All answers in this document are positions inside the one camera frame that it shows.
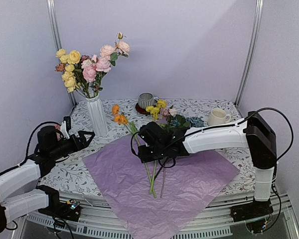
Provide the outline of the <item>white ribbed vase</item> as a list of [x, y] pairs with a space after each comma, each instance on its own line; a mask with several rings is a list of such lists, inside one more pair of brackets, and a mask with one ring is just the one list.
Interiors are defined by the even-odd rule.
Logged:
[[108, 128], [101, 99], [99, 96], [96, 96], [94, 98], [86, 98], [86, 102], [87, 111], [95, 135], [106, 135], [108, 133]]

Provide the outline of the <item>white printed ribbon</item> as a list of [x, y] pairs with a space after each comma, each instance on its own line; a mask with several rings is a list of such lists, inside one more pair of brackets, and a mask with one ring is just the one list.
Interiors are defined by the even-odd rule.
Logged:
[[71, 154], [66, 160], [62, 161], [61, 163], [64, 165], [78, 164], [82, 161], [82, 158], [82, 154]]

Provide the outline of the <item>mauve pink flower stem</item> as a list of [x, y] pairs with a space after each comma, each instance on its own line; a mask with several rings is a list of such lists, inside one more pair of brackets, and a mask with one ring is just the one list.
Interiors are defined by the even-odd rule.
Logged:
[[[163, 110], [163, 116], [166, 118], [166, 124], [167, 124], [167, 130], [170, 130], [170, 122], [172, 118], [176, 115], [177, 110], [173, 109], [173, 106], [171, 106], [168, 109]], [[166, 168], [163, 169], [163, 179], [162, 179], [162, 187], [160, 192], [160, 198], [163, 198], [164, 193], [164, 187], [165, 187], [165, 180], [166, 180]]]

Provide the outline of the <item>orange flower stem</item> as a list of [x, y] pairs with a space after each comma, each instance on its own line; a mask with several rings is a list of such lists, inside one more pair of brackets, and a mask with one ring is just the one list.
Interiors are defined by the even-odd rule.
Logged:
[[[114, 115], [114, 122], [116, 122], [118, 125], [124, 125], [125, 128], [128, 130], [129, 133], [132, 134], [133, 139], [137, 142], [137, 145], [140, 146], [141, 143], [138, 139], [138, 129], [133, 121], [129, 121], [128, 118], [125, 116], [125, 114], [120, 110], [119, 105], [114, 105], [112, 107], [112, 113]], [[149, 188], [149, 194], [152, 194], [154, 198], [156, 198], [156, 192], [154, 189], [154, 180], [151, 176], [148, 164], [145, 163], [145, 168], [147, 171], [147, 175], [149, 178], [150, 188]]]

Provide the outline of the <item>blue fabric flower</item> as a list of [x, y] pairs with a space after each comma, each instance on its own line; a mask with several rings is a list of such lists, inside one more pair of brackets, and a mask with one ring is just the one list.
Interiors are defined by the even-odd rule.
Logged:
[[171, 118], [169, 122], [169, 129], [175, 130], [185, 130], [191, 127], [204, 127], [204, 120], [199, 117], [184, 117], [181, 115], [176, 115]]

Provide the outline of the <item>bright yellow flower stem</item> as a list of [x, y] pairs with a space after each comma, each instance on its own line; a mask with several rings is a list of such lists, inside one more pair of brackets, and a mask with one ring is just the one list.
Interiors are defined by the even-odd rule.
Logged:
[[[152, 117], [152, 121], [156, 121], [159, 119], [159, 114], [161, 109], [165, 109], [167, 106], [167, 102], [164, 100], [158, 100], [155, 106], [148, 106], [146, 107], [146, 112], [150, 113]], [[155, 197], [155, 192], [154, 192], [154, 176], [156, 173], [156, 163], [154, 164], [154, 169], [153, 169], [153, 176], [150, 184], [150, 190], [149, 193], [153, 193]]]

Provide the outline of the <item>purple wrapping paper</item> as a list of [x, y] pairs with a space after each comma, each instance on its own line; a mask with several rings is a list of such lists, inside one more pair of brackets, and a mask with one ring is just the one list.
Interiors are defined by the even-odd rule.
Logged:
[[177, 158], [174, 167], [148, 175], [154, 163], [134, 155], [141, 139], [123, 136], [83, 159], [107, 203], [135, 239], [169, 239], [183, 229], [239, 170], [216, 151]]

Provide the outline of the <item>dusty red white flower stem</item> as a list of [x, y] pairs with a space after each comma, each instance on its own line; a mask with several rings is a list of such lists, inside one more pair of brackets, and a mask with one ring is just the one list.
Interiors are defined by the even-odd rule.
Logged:
[[74, 58], [75, 55], [68, 54], [68, 55], [62, 55], [58, 57], [60, 60], [60, 63], [55, 66], [56, 72], [73, 72], [75, 69], [80, 71], [83, 70], [86, 66], [84, 63], [87, 61], [87, 67], [92, 64], [92, 59], [87, 55], [80, 56], [81, 58]]

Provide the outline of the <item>pale yellow rose stem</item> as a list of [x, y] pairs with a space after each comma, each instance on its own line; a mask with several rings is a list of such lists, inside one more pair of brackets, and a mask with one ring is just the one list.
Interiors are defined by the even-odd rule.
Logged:
[[68, 93], [77, 91], [81, 96], [88, 98], [89, 83], [83, 77], [80, 52], [72, 50], [67, 53], [61, 48], [56, 52], [56, 57], [59, 59], [59, 64], [55, 66], [55, 71], [62, 73], [62, 81]]

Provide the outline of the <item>peach pink rose stem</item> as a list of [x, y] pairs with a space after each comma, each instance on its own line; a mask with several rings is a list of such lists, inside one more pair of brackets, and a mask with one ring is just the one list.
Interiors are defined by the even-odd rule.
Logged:
[[117, 40], [112, 45], [104, 45], [100, 48], [100, 56], [96, 63], [96, 71], [98, 76], [98, 89], [100, 92], [103, 90], [102, 79], [111, 71], [112, 67], [115, 67], [116, 61], [120, 56], [129, 57], [131, 47], [124, 41], [126, 36], [122, 32], [118, 32], [116, 36]]

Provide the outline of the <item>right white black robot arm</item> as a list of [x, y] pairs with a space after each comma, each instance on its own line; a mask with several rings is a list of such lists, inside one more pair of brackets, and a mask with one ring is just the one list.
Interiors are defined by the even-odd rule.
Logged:
[[145, 142], [135, 153], [142, 163], [214, 149], [247, 148], [256, 173], [254, 202], [248, 205], [248, 213], [258, 217], [267, 209], [277, 164], [276, 134], [257, 112], [249, 112], [246, 118], [235, 122], [208, 127], [167, 130], [150, 122], [140, 128], [138, 135]]

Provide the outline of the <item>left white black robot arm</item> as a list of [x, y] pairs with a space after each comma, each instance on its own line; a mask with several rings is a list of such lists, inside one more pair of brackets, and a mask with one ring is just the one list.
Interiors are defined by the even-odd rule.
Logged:
[[59, 192], [51, 187], [41, 185], [22, 195], [14, 194], [28, 183], [49, 174], [70, 154], [87, 148], [95, 137], [92, 131], [80, 130], [70, 135], [68, 130], [65, 121], [63, 124], [53, 121], [41, 123], [32, 132], [38, 139], [34, 153], [26, 153], [21, 163], [0, 173], [0, 233], [12, 221], [33, 211], [58, 218], [64, 223], [79, 221], [79, 203], [74, 200], [62, 203]]

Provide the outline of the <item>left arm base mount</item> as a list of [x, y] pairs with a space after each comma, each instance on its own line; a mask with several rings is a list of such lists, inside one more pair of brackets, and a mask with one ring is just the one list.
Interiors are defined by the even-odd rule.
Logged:
[[53, 206], [38, 209], [38, 212], [51, 217], [78, 222], [81, 215], [81, 209], [80, 202], [71, 199], [67, 202], [59, 202]]

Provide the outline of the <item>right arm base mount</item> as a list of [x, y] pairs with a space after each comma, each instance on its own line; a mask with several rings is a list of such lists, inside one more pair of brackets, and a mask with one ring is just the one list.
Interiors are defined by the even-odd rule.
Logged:
[[256, 201], [250, 203], [232, 206], [230, 208], [230, 216], [234, 222], [250, 220], [258, 217], [263, 217], [273, 213], [271, 200]]

